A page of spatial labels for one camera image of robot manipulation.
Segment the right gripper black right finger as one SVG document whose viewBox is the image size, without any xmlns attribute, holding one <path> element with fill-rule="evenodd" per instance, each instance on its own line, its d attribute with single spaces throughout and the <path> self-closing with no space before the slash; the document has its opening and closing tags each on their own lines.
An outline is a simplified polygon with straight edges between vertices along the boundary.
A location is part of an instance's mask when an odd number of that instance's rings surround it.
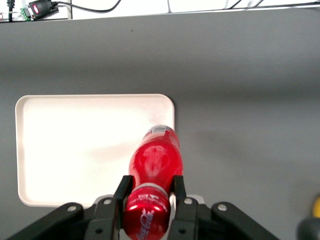
<svg viewBox="0 0 320 240">
<path fill-rule="evenodd" d="M 176 210 L 169 229 L 170 240 L 198 239 L 198 202 L 187 197 L 184 178 L 175 175 L 171 184 L 175 195 Z"/>
</svg>

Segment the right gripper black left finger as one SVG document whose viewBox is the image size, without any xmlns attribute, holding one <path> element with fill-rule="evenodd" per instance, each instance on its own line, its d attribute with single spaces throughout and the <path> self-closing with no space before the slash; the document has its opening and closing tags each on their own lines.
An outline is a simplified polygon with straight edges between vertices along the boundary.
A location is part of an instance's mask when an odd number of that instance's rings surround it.
<svg viewBox="0 0 320 240">
<path fill-rule="evenodd" d="M 112 197 L 102 198 L 86 229 L 87 240 L 118 240 L 122 229 L 124 204 L 132 191 L 133 177 L 124 175 Z"/>
</svg>

